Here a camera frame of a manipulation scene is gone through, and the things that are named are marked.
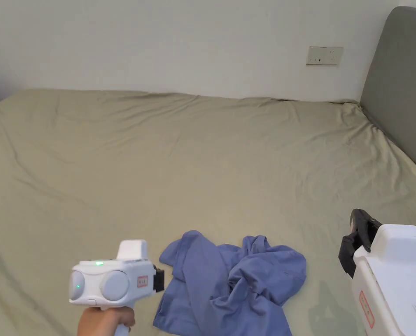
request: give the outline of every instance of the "power outlet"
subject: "power outlet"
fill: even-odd
[[[310,46],[306,64],[313,66],[337,66],[343,55],[342,46]]]

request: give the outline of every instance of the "human hand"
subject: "human hand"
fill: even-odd
[[[114,336],[119,324],[129,328],[135,325],[135,312],[129,307],[110,308],[106,311],[89,307],[83,311],[77,336]]]

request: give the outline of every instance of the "upholstered headboard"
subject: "upholstered headboard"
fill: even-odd
[[[416,8],[396,7],[383,28],[361,105],[416,163]]]

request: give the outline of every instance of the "device handle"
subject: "device handle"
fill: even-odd
[[[129,334],[128,326],[124,324],[119,324],[116,328],[115,336],[127,336]]]

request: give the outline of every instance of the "sticker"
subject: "sticker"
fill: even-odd
[[[368,301],[365,298],[365,294],[363,294],[363,291],[360,292],[359,301],[360,301],[360,304],[362,305],[362,309],[363,309],[363,312],[365,313],[366,319],[368,320],[368,324],[370,324],[370,328],[373,329],[374,315],[373,315],[373,312],[371,311]]]
[[[138,277],[138,288],[147,287],[148,284],[149,284],[149,276]]]

